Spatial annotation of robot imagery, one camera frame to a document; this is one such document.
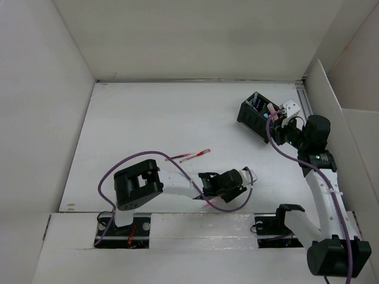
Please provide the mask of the purple highlighter marker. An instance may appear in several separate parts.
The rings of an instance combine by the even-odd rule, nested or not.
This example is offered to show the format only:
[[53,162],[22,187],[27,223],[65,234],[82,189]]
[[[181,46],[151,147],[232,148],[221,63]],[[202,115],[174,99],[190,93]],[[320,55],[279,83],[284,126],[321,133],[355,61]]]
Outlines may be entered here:
[[[271,115],[273,115],[276,112],[274,105],[272,103],[268,103],[267,108]],[[274,120],[277,120],[277,119],[279,119],[278,115],[274,115]]]

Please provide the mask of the dark red clear pen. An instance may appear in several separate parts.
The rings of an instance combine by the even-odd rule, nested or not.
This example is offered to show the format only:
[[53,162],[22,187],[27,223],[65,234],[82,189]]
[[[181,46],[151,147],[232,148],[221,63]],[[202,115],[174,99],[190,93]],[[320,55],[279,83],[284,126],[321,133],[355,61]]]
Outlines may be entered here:
[[191,156],[193,156],[195,154],[196,154],[195,152],[192,152],[192,153],[180,154],[180,155],[177,155],[177,156],[171,156],[169,158],[166,158],[165,161],[169,161],[170,159],[172,159],[172,160],[184,159],[184,158],[187,158],[187,157],[191,157]]

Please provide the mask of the pink clear gel pen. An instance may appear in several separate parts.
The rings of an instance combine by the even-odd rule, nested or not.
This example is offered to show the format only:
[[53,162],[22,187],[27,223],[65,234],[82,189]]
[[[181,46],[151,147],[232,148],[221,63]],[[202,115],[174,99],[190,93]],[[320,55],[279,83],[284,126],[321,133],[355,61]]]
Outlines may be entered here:
[[217,203],[219,203],[219,202],[221,202],[221,201],[222,201],[222,199],[219,198],[219,197],[213,198],[213,199],[210,200],[209,203],[208,203],[208,202],[205,202],[204,205],[203,205],[203,208],[211,207],[210,204],[215,205],[215,204],[217,204]]

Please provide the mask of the red capped gel pen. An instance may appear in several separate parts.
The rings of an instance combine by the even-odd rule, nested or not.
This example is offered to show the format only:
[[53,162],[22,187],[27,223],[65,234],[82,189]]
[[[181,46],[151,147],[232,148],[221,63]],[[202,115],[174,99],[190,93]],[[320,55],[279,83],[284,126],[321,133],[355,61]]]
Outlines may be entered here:
[[196,154],[192,154],[192,155],[190,155],[190,156],[188,156],[188,157],[186,157],[186,158],[180,160],[179,162],[180,162],[180,163],[184,163],[184,162],[187,162],[187,161],[189,161],[189,160],[191,160],[191,159],[194,159],[194,158],[196,158],[196,157],[203,156],[203,155],[205,155],[205,154],[207,154],[207,153],[209,153],[209,152],[211,152],[210,149],[205,149],[205,150],[200,151],[200,152],[198,152],[198,153],[196,153]]

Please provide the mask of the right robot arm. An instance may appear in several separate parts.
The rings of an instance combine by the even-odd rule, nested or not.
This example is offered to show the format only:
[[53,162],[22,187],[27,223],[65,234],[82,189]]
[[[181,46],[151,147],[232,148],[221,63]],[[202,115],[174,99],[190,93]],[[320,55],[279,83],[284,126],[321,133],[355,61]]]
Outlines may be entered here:
[[306,249],[307,265],[314,276],[344,277],[347,283],[358,277],[371,255],[369,242],[362,241],[345,210],[338,188],[337,167],[326,150],[330,121],[320,115],[308,117],[302,128],[284,111],[272,114],[266,134],[273,148],[288,143],[297,157],[282,154],[298,163],[309,185],[319,218],[315,226],[299,205],[280,205],[284,213],[274,218],[275,229],[290,230]]

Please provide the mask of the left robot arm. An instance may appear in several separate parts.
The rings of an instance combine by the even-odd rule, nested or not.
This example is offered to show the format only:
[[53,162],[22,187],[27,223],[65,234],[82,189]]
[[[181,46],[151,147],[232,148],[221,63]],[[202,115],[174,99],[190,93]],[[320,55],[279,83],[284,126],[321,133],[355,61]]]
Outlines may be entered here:
[[185,175],[161,170],[155,160],[147,159],[114,174],[116,213],[111,227],[118,234],[127,234],[136,210],[162,193],[181,195],[208,204],[220,198],[228,204],[252,189],[254,183],[255,174],[248,167],[224,173]]

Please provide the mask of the black slotted pen holder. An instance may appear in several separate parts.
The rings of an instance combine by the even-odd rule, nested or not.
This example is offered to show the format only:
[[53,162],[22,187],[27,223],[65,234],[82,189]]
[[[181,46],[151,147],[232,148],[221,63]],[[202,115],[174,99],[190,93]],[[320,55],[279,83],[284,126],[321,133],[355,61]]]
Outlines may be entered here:
[[[254,108],[252,106],[253,96],[254,93],[242,102],[237,121],[246,125],[255,134],[260,136],[266,144],[268,144],[269,140],[266,134],[266,122],[270,116],[270,112],[268,111],[267,104],[272,102],[259,93],[256,108]],[[275,110],[278,111],[279,107],[274,103],[272,104],[274,105]]]

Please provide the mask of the aluminium rail right edge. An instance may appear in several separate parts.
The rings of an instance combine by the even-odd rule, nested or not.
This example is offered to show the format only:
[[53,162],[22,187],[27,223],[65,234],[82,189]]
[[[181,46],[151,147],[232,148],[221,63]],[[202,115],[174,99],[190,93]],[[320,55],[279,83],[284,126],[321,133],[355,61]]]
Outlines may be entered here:
[[298,95],[298,99],[300,101],[301,108],[303,110],[304,116],[307,118],[310,115],[313,115],[313,110],[311,108],[311,104],[307,95],[305,81],[307,77],[303,76],[300,80],[295,81],[295,87]]

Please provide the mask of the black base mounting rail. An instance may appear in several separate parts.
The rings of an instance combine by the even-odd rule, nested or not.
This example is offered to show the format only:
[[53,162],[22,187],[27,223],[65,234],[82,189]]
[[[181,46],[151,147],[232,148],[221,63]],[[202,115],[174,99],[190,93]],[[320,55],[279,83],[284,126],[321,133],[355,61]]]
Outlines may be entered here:
[[97,249],[254,250],[300,248],[287,228],[274,225],[274,214],[137,214],[130,225],[117,225],[99,214]]

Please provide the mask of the blue clear gel pen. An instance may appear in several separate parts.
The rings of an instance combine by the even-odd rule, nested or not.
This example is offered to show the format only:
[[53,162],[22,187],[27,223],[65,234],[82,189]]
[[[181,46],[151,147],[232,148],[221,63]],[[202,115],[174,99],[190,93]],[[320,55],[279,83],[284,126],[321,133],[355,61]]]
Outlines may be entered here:
[[254,96],[253,96],[253,101],[252,101],[252,106],[254,107],[254,108],[256,108],[256,103],[257,103],[257,99],[258,99],[258,92],[255,92],[254,93]]

